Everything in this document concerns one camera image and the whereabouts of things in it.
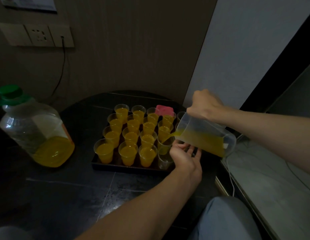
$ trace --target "dark table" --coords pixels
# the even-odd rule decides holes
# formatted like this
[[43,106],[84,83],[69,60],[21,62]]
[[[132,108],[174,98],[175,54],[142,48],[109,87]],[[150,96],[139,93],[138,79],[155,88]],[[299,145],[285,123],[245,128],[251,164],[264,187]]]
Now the dark table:
[[[93,145],[102,137],[117,104],[161,104],[185,111],[165,97],[141,91],[114,91],[86,98],[60,113],[75,151],[61,167],[45,168],[18,146],[0,157],[0,226],[13,225],[34,239],[74,239],[98,219],[157,185],[163,177],[95,171]],[[220,195],[214,185],[220,158],[203,153],[203,180],[178,215],[166,238],[185,239],[209,200]]]

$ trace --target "hand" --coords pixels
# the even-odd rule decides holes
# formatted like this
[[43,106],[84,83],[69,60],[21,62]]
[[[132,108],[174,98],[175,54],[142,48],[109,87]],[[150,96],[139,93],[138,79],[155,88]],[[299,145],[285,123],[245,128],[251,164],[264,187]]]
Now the hand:
[[198,148],[195,157],[192,157],[194,146],[190,146],[185,152],[184,149],[188,146],[189,144],[179,144],[178,140],[175,140],[169,154],[175,163],[175,170],[189,174],[191,188],[195,190],[202,180],[202,167],[200,165],[202,150]]
[[225,109],[223,102],[216,95],[204,89],[194,92],[193,104],[187,108],[187,113],[199,119],[219,123],[221,114]]

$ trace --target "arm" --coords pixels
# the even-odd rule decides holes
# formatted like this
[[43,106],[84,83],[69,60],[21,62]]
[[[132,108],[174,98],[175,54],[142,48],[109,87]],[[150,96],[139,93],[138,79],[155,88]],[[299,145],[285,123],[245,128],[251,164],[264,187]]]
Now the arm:
[[174,219],[201,181],[201,151],[192,158],[194,147],[173,143],[170,155],[175,169],[157,186],[123,204],[99,220],[77,240],[162,239]]
[[310,173],[310,118],[233,109],[206,89],[194,93],[187,113],[231,127]]

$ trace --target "green bottle cap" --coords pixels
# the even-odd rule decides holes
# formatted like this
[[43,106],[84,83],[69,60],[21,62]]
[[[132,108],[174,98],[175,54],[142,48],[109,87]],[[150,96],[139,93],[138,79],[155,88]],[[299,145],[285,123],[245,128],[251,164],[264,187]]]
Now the green bottle cap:
[[23,93],[18,85],[5,85],[0,87],[0,106],[18,105],[28,101],[31,97]]

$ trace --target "clear plastic cup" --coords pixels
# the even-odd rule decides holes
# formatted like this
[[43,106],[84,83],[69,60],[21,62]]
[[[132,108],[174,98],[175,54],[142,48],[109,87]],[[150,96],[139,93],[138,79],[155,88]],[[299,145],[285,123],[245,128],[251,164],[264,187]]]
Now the clear plastic cup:
[[171,114],[162,115],[163,116],[163,125],[169,127],[173,124],[176,119],[176,114],[173,112]]
[[141,165],[145,168],[148,168],[152,162],[154,161],[154,158],[157,155],[157,148],[156,146],[140,146],[138,149],[139,158],[141,160]]
[[154,144],[154,142],[157,139],[157,134],[156,132],[153,132],[153,134],[145,134],[144,131],[142,130],[139,137],[141,138],[142,146],[147,146]]
[[170,124],[168,127],[163,125],[163,121],[158,122],[158,141],[163,141],[167,137],[169,137],[171,131],[173,130],[174,126]]
[[139,130],[135,132],[129,131],[129,128],[126,127],[125,129],[123,129],[122,135],[126,142],[132,141],[134,144],[137,144],[137,140],[140,135],[140,132]]
[[169,149],[172,147],[173,142],[175,141],[175,137],[169,137],[166,141],[164,141],[163,143],[160,142],[159,140],[157,140],[157,149],[161,149],[164,148],[162,150],[163,153],[167,153],[169,151]]
[[160,112],[159,112],[159,109],[157,109],[157,108],[149,108],[147,110],[147,116],[153,117],[156,120],[156,122],[158,121],[159,114],[160,114]]
[[122,126],[123,126],[122,115],[118,114],[118,113],[110,114],[107,117],[107,122],[109,122],[110,125],[115,125],[115,126],[122,128]]
[[157,121],[154,117],[145,117],[143,120],[143,131],[145,134],[152,135],[155,127],[157,125]]
[[118,114],[118,119],[122,119],[123,124],[126,124],[126,118],[129,115],[129,107],[126,104],[117,104],[114,111]]
[[105,137],[107,143],[113,144],[114,148],[117,148],[120,142],[121,132],[122,128],[119,128],[116,125],[110,125],[105,127],[103,130],[103,136]]
[[177,113],[177,122],[181,121],[181,118],[184,116],[186,112],[179,112]]
[[169,154],[170,148],[167,150],[167,148],[162,147],[161,149],[158,149],[158,167],[160,169],[168,169],[173,163],[173,159],[171,155]]
[[138,152],[138,146],[131,141],[124,141],[118,147],[118,153],[121,156],[123,164],[125,166],[132,166]]
[[236,137],[222,126],[184,114],[175,132],[178,140],[219,157],[228,156],[236,146]]
[[130,132],[137,132],[139,130],[139,120],[134,117],[134,115],[129,115],[127,117],[127,127]]
[[113,160],[114,146],[106,139],[98,140],[94,145],[94,152],[103,164],[109,164]]
[[145,107],[142,105],[135,105],[132,108],[132,113],[133,113],[134,118],[139,121],[139,124],[142,124],[144,115],[146,113]]

